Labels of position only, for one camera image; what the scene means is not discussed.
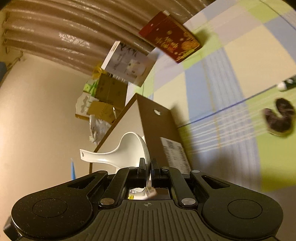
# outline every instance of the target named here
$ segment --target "white card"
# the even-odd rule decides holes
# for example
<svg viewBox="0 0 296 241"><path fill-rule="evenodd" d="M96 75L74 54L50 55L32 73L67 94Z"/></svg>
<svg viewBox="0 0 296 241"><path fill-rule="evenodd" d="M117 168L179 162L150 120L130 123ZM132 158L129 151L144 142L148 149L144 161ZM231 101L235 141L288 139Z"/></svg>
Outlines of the white card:
<svg viewBox="0 0 296 241"><path fill-rule="evenodd" d="M161 137L160 139L163 144L169 167L177 168L183 174L189 174L191 168L181 143L164 137Z"/></svg>

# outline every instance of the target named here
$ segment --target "plastic bag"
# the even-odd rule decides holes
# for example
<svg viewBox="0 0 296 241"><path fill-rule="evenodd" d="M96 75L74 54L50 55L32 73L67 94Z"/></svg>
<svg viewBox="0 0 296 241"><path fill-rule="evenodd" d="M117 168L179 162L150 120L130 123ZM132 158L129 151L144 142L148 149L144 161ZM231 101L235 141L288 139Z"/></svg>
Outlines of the plastic bag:
<svg viewBox="0 0 296 241"><path fill-rule="evenodd" d="M96 145L103 139L104 135L110 128L110 124L104 120L101 120L94 115L89 116L89 127L91 135L89 140Z"/></svg>

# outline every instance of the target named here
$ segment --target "plaid tablecloth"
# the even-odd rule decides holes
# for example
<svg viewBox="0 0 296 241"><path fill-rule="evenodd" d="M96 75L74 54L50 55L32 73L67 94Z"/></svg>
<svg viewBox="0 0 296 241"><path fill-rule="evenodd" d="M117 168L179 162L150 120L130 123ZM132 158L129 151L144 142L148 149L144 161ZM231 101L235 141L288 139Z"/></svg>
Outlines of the plaid tablecloth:
<svg viewBox="0 0 296 241"><path fill-rule="evenodd" d="M266 131L261 110L296 90L296 12L281 0L216 0L185 23L203 47L176 64L161 54L135 92L172 110L193 169L270 192L296 184L296 134Z"/></svg>

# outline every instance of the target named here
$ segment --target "brown box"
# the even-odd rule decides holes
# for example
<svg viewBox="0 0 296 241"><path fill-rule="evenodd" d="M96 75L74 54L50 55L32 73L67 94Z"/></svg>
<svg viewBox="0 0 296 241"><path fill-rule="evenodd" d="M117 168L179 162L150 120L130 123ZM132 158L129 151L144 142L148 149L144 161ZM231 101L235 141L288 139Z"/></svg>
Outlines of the brown box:
<svg viewBox="0 0 296 241"><path fill-rule="evenodd" d="M115 109L115 112L116 116L118 116L121 110ZM93 101L87 114L95 115L97 118L107 121L109 124L112 124L115 120L113 105L101 101Z"/></svg>
<svg viewBox="0 0 296 241"><path fill-rule="evenodd" d="M122 110L126 103L127 88L126 83L102 74L94 97L114 106L117 110Z"/></svg>
<svg viewBox="0 0 296 241"><path fill-rule="evenodd" d="M135 94L115 119L94 152L104 153L114 150L122 136L129 131L144 137L150 159L156 158L159 167L172 166L162 140L165 138L181 143L181 138L169 109L139 94ZM180 162L190 169L185 154Z"/></svg>

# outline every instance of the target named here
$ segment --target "ribbed grip surface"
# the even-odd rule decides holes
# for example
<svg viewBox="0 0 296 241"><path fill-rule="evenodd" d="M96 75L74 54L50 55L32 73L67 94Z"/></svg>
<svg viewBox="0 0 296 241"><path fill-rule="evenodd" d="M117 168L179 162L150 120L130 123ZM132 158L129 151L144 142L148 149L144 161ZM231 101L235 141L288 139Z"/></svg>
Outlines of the ribbed grip surface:
<svg viewBox="0 0 296 241"><path fill-rule="evenodd" d="M99 212L85 230L64 241L228 241L208 229L193 210L172 200L124 200Z"/></svg>

